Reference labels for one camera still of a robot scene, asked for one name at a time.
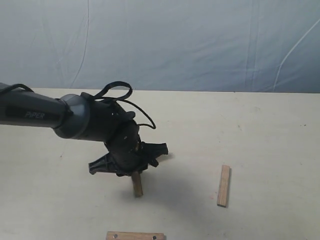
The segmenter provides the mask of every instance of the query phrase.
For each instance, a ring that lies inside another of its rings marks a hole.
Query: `held wooden block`
[[[163,233],[108,231],[106,240],[165,240]]]
[[[141,184],[141,176],[140,173],[135,171],[131,175],[132,183],[133,183],[133,193],[136,198],[140,198],[143,196],[144,192],[142,190],[142,184]]]
[[[220,178],[220,186],[218,193],[217,205],[219,207],[226,208],[228,205],[228,190],[230,184],[230,167],[227,165],[222,165],[221,178]]]

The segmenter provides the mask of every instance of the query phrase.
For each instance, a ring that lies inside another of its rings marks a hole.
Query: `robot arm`
[[[105,97],[108,90],[129,88],[121,97]],[[131,176],[133,172],[156,167],[157,157],[168,154],[165,143],[145,143],[139,136],[140,126],[156,128],[152,119],[134,103],[126,100],[132,87],[122,81],[112,82],[96,95],[82,92],[51,98],[33,92],[23,84],[0,83],[0,125],[52,128],[63,139],[103,142],[109,153],[89,163],[89,172]],[[137,124],[133,111],[126,112],[118,102],[129,103],[151,121]]]

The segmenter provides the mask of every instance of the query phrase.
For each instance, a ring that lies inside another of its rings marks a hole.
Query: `white wall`
[[[318,0],[3,0],[0,82],[320,92],[319,20]]]

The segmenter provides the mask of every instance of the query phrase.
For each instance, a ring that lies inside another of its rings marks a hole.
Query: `wooden block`
[[[231,172],[231,169],[229,166],[222,165],[218,200],[216,203],[219,207],[226,208],[227,204],[228,204],[228,190],[229,190],[229,183],[230,183],[230,172]]]
[[[140,173],[135,171],[131,175],[132,183],[133,183],[133,193],[136,198],[140,198],[143,196],[144,192],[142,191],[142,184],[141,184],[141,176]]]
[[[108,231],[106,240],[165,240],[163,233]]]

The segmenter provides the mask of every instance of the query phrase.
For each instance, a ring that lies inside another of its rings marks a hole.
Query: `wooden stick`
[[[228,205],[229,182],[230,182],[230,167],[227,165],[222,165],[218,200],[216,203],[219,207],[226,208]]]
[[[108,231],[106,240],[165,240],[163,233]]]
[[[144,195],[141,184],[141,176],[140,173],[135,171],[131,175],[132,183],[133,183],[133,193],[136,198],[140,198]]]

